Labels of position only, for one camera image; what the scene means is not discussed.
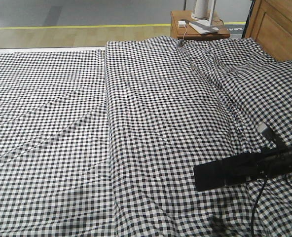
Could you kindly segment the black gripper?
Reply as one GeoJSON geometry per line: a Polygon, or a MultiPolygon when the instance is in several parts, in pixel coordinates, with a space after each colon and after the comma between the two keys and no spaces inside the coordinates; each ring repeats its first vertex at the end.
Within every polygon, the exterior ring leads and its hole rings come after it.
{"type": "Polygon", "coordinates": [[[292,146],[244,153],[217,161],[218,186],[232,186],[262,177],[276,177],[292,173],[292,146]]]}

